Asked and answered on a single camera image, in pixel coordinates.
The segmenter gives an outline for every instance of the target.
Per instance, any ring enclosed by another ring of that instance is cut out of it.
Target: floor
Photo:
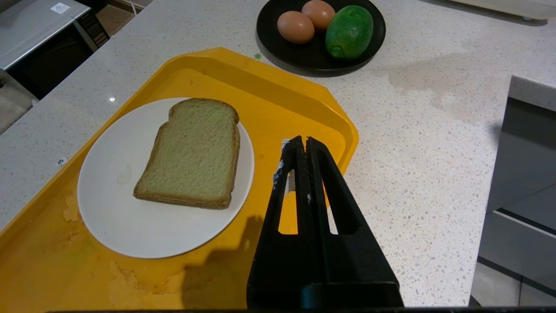
[[[471,296],[481,306],[556,306],[556,297],[479,262]]]
[[[107,5],[100,10],[97,18],[110,37],[122,29],[134,14],[120,8]],[[0,87],[0,134],[15,123],[31,107],[31,99],[9,85]]]

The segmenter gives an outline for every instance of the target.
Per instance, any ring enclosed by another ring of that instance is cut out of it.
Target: green avocado
[[[326,30],[326,49],[337,59],[352,60],[368,47],[373,36],[373,17],[360,6],[339,10]]]

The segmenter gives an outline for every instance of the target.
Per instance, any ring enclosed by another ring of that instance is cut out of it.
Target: brown egg
[[[302,45],[313,38],[315,27],[305,14],[288,11],[278,18],[278,32],[285,40]]]
[[[336,14],[336,11],[322,0],[311,0],[301,9],[318,31],[325,31]]]

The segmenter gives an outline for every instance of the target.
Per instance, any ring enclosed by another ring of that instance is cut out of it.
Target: slice of bread
[[[223,209],[234,189],[240,136],[239,116],[229,104],[191,98],[170,109],[143,175],[138,199]]]

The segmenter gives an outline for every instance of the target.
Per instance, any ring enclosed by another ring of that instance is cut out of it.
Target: speckled countertop
[[[264,2],[149,5],[0,136],[0,227],[166,60],[216,46],[260,53]],[[556,86],[556,22],[440,0],[373,2],[387,27],[375,58],[309,79],[359,130],[346,181],[406,305],[466,305],[510,80]]]

